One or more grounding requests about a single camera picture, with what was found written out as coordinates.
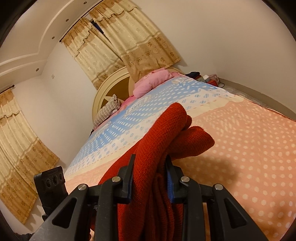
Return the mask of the red embroidered knit sweater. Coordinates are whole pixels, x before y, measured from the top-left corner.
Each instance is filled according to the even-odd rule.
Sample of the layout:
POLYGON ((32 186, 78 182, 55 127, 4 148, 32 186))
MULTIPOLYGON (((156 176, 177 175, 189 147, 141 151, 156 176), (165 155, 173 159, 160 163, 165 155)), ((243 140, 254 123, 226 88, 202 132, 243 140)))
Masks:
POLYGON ((192 119, 179 103, 171 104, 153 126, 104 174, 100 183, 112 178, 135 155, 132 200, 118 208, 120 240, 180 240, 183 212, 172 205, 165 190, 165 158, 197 156, 214 145, 212 137, 192 119))

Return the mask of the beige side window curtain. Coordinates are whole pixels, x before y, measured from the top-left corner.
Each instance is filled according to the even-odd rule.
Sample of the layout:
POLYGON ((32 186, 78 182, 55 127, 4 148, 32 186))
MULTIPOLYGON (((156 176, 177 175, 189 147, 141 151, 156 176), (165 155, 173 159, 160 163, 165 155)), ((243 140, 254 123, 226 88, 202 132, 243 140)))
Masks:
POLYGON ((1 93, 0 137, 1 201, 26 223, 38 197, 34 176, 60 159, 30 127, 11 90, 1 93))

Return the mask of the polka dot bed cover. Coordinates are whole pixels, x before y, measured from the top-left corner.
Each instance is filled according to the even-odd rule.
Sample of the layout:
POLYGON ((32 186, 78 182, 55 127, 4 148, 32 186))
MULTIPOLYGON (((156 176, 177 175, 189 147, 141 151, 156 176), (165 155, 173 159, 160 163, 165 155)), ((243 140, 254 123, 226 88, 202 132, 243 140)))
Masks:
POLYGON ((67 190, 97 184, 174 102, 215 141, 175 164, 198 183, 224 185, 269 240, 280 240, 295 219, 295 121, 188 77, 164 82, 102 123, 65 171, 67 190))

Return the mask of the grey striped pillow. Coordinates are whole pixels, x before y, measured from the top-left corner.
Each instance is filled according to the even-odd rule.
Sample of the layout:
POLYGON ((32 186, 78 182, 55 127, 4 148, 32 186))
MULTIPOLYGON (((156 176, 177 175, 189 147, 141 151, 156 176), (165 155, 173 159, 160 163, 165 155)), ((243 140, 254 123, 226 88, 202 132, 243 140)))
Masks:
POLYGON ((121 107, 121 102, 117 98, 115 94, 111 97, 111 99, 107 102, 105 106, 103 106, 93 121, 93 129, 98 128, 105 120, 107 120, 113 113, 117 112, 121 107))

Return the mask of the pink bed sheet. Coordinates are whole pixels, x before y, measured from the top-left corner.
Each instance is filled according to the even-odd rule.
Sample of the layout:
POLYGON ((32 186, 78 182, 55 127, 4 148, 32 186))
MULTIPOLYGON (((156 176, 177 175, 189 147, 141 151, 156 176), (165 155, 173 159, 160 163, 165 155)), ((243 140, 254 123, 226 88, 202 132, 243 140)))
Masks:
POLYGON ((126 109, 128 106, 130 106, 133 102, 135 102, 137 98, 135 96, 130 96, 127 98, 120 106, 120 111, 126 109))

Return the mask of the cream wooden headboard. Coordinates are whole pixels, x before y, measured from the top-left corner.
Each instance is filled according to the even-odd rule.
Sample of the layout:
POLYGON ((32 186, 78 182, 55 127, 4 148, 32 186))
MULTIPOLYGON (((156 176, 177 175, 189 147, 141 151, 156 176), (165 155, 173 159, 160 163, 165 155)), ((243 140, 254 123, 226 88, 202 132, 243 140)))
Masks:
POLYGON ((135 81, 126 67, 120 68, 104 80, 97 90, 92 106, 92 121, 95 121, 98 111, 107 104, 113 94, 123 103, 133 94, 135 81))

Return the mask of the clutter beside bed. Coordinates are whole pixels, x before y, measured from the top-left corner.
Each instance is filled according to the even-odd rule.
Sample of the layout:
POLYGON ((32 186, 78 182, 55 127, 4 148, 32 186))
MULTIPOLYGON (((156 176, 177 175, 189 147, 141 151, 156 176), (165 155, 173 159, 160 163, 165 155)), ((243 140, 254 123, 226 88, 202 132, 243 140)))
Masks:
POLYGON ((225 86, 224 83, 222 83, 219 79, 219 77, 216 74, 212 75, 201 75, 200 72, 190 72, 185 74, 187 77, 193 78, 194 80, 197 80, 199 82, 204 82, 210 85, 213 85, 215 87, 223 88, 225 86))

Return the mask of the pink pillow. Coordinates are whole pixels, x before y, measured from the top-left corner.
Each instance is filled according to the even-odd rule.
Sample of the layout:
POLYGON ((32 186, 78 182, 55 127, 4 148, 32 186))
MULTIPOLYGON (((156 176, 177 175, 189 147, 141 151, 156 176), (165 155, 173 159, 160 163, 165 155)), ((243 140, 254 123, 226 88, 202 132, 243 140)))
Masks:
POLYGON ((140 98, 167 80, 179 76, 182 76, 182 74, 178 72, 170 72, 165 68, 154 70, 135 83, 133 96, 140 98))

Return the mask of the beige window curtain centre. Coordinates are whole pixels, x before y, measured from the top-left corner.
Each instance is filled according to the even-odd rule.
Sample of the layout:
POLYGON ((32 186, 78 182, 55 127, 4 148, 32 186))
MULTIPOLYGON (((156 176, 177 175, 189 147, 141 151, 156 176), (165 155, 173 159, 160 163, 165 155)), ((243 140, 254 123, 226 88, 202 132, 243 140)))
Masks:
POLYGON ((181 58, 161 30, 131 1, 102 1, 63 38, 95 89, 120 68, 134 81, 181 58))

